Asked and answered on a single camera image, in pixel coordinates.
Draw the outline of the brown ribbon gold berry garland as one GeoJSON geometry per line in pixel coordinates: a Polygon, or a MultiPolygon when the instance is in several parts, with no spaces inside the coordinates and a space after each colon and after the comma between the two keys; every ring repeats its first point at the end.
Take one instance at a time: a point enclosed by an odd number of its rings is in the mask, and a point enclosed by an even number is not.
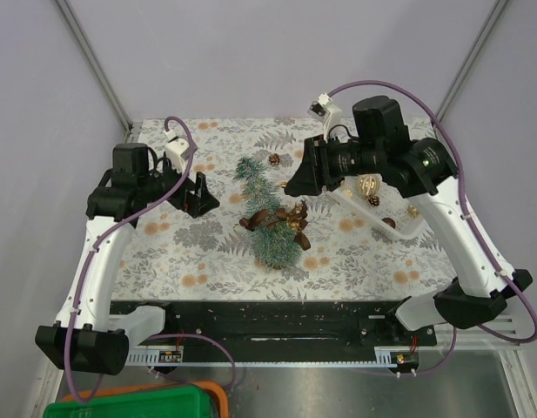
{"type": "Polygon", "coordinates": [[[302,201],[290,210],[286,210],[284,207],[277,208],[273,212],[268,209],[262,209],[255,212],[250,218],[241,218],[238,223],[251,232],[261,226],[269,228],[279,224],[285,225],[288,229],[295,232],[293,242],[298,244],[303,251],[307,251],[311,248],[311,242],[304,233],[304,230],[309,224],[306,219],[307,215],[307,204],[305,201],[302,201]]]}

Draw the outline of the white plastic basket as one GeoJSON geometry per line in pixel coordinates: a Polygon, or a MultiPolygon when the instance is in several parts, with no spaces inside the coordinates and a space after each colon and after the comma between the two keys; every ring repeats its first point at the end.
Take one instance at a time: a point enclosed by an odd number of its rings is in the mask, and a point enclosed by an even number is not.
{"type": "Polygon", "coordinates": [[[346,177],[336,190],[329,192],[329,195],[345,209],[359,215],[369,226],[388,239],[415,239],[426,230],[427,223],[418,210],[402,198],[396,189],[385,184],[380,175],[377,176],[380,178],[381,186],[376,194],[380,198],[380,205],[378,207],[370,206],[367,199],[358,192],[359,176],[362,175],[346,177]],[[398,228],[394,230],[384,223],[382,219],[385,217],[394,219],[398,228]]]}

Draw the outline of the small frosted christmas tree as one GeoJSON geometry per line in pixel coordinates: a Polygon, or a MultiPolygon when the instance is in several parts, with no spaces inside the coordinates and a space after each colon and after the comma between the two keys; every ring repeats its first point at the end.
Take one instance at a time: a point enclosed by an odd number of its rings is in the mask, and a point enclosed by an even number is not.
{"type": "Polygon", "coordinates": [[[241,158],[233,179],[245,186],[246,210],[239,224],[252,233],[255,259],[272,269],[296,266],[301,253],[310,247],[303,240],[306,204],[284,206],[277,196],[277,185],[265,176],[265,166],[254,158],[241,158]]]}

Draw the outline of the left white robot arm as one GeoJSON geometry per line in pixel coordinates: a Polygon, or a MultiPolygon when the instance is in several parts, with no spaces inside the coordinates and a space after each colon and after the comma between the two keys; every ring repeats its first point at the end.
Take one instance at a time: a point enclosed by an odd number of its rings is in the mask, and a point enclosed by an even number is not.
{"type": "Polygon", "coordinates": [[[176,137],[158,156],[148,145],[116,145],[112,167],[89,195],[83,252],[68,296],[35,342],[60,370],[116,375],[130,350],[152,337],[176,339],[178,323],[150,302],[119,320],[111,318],[111,296],[120,261],[145,210],[163,202],[196,219],[219,206],[206,176],[189,179],[193,146],[176,137]]]}

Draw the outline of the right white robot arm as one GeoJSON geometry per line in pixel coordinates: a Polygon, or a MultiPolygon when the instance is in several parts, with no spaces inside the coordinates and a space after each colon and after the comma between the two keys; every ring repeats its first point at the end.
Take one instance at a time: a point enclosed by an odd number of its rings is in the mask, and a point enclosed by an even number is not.
{"type": "Polygon", "coordinates": [[[446,288],[408,297],[394,308],[385,324],[391,342],[406,344],[422,327],[443,322],[459,329],[480,326],[531,285],[529,271],[513,268],[487,235],[474,236],[471,227],[480,222],[463,210],[458,167],[439,140],[410,138],[397,101],[375,96],[356,103],[358,135],[346,142],[330,134],[341,110],[328,95],[312,102],[309,112],[322,122],[323,132],[305,140],[302,162],[285,194],[317,196],[338,189],[348,176],[378,174],[420,211],[456,272],[446,288]]]}

